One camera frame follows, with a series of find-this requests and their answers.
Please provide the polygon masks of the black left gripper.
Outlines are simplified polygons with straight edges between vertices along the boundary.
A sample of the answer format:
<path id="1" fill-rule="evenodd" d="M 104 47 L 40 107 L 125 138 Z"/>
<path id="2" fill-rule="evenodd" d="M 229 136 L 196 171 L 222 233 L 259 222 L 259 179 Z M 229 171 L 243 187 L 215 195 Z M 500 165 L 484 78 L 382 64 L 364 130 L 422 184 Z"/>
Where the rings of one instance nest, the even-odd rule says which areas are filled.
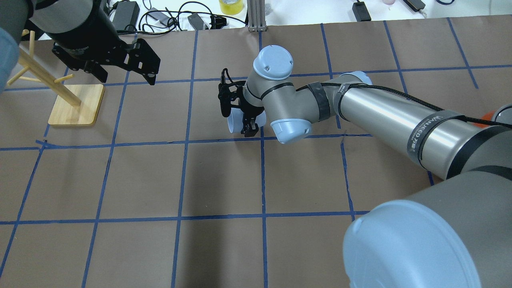
<path id="1" fill-rule="evenodd" d="M 145 39 L 131 44 L 122 41 L 104 12 L 100 0 L 70 0 L 78 12 L 72 16 L 85 16 L 83 23 L 69 31 L 52 34 L 53 54 L 73 71 L 83 70 L 106 83 L 108 72 L 103 68 L 117 66 L 141 75 L 153 86 L 159 73 L 161 59 Z"/>

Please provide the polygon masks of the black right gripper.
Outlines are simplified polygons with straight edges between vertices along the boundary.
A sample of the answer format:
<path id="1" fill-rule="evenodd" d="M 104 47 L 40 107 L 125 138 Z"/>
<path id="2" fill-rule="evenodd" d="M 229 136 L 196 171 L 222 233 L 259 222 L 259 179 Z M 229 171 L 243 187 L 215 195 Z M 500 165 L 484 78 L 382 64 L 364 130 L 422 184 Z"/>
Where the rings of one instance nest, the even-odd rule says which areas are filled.
<path id="1" fill-rule="evenodd" d="M 243 113 L 241 134 L 249 138 L 258 133 L 259 126 L 256 118 L 264 112 L 264 108 L 249 103 L 245 98 L 244 86 L 245 82 L 232 80 L 227 68 L 221 71 L 218 99 L 222 116 L 229 117 L 232 108 L 240 109 Z"/>

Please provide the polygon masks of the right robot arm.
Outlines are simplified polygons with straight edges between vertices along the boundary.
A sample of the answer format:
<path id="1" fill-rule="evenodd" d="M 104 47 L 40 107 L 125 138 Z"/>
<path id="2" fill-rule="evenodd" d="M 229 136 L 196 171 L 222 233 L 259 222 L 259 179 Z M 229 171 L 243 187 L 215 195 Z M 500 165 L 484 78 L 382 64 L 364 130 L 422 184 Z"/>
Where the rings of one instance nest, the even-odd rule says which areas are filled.
<path id="1" fill-rule="evenodd" d="M 218 99 L 231 132 L 297 142 L 332 116 L 353 123 L 442 182 L 380 204 L 344 234 L 352 288 L 510 288 L 511 123 L 470 118 L 395 89 L 361 71 L 295 88 L 292 55 L 270 45 L 247 80 L 221 72 Z"/>

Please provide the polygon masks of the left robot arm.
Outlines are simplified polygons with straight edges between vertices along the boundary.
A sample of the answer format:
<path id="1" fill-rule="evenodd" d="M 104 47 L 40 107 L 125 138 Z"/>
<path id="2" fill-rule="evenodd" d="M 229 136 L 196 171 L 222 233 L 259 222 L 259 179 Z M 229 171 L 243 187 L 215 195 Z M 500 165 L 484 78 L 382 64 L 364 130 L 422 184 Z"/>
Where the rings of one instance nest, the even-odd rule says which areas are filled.
<path id="1" fill-rule="evenodd" d="M 156 82 L 160 57 L 144 39 L 120 39 L 99 0 L 2 0 L 1 90 L 20 58 L 22 31 L 29 20 L 53 41 L 56 57 L 73 71 L 82 70 L 105 83 L 104 66 L 115 66 Z"/>

